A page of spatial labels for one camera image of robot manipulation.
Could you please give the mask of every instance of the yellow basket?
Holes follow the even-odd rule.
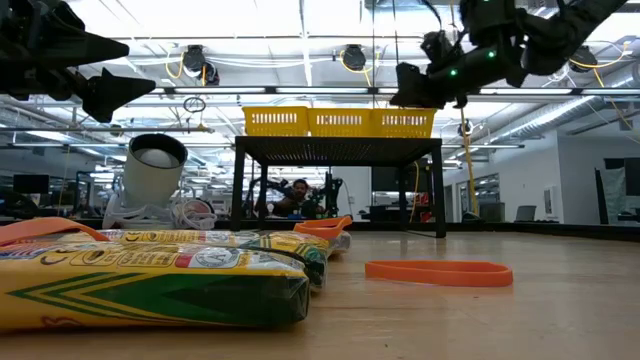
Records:
[[[369,109],[309,109],[312,136],[373,136]]]
[[[253,136],[307,136],[304,106],[243,107],[247,134]]]
[[[374,109],[374,136],[430,138],[436,109]]]

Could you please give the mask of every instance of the person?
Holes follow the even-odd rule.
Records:
[[[278,216],[288,216],[294,214],[294,212],[300,211],[302,204],[305,202],[305,196],[309,191],[309,184],[304,179],[298,179],[293,182],[293,191],[291,195],[285,196],[282,200],[274,203],[273,213]],[[324,213],[322,206],[317,206],[316,213]]]

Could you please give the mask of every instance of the desk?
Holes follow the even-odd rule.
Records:
[[[260,196],[266,199],[269,166],[388,166],[399,170],[400,224],[407,224],[407,198],[403,171],[405,166],[431,154],[433,171],[433,215],[436,237],[446,236],[444,187],[442,180],[442,139],[351,138],[297,136],[237,136],[233,175],[231,230],[238,231],[242,221],[242,181],[246,155],[261,168]],[[266,210],[259,204],[258,226],[264,227]]]

